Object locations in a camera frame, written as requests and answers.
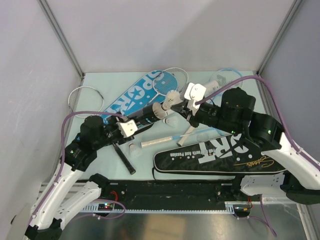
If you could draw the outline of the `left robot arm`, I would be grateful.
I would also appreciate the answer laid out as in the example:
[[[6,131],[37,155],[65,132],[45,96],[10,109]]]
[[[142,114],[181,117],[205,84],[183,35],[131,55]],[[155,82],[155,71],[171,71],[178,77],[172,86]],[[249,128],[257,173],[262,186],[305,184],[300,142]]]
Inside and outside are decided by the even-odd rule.
[[[64,201],[74,183],[98,157],[98,150],[110,145],[122,145],[151,127],[159,120],[152,110],[143,108],[128,116],[119,112],[80,111],[87,117],[75,139],[65,145],[53,177],[31,209],[31,217],[24,237],[28,240],[57,240],[63,229],[79,211],[91,201],[107,199],[111,187],[107,178],[93,175],[85,187]]]

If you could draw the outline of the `black shuttlecock tube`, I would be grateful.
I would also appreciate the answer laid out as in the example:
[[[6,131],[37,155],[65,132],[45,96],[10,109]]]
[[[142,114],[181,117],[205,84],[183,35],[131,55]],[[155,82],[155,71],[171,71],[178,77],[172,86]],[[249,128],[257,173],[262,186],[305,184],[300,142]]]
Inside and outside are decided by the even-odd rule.
[[[137,126],[137,129],[140,130],[161,120],[164,116],[165,114],[162,112],[161,104],[155,102],[128,115],[127,117],[129,120],[133,120]]]

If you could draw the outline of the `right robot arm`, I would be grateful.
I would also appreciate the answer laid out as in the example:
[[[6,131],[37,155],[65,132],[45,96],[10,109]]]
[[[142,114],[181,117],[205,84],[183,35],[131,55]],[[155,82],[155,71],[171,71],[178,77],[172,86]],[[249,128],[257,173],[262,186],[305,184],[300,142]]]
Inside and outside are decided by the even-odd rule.
[[[290,138],[285,125],[274,117],[254,111],[256,99],[241,88],[222,95],[221,105],[207,103],[205,87],[196,84],[196,93],[169,92],[169,108],[191,126],[199,124],[227,133],[240,134],[240,143],[274,159],[288,173],[280,189],[292,201],[304,205],[320,202],[320,164]]]

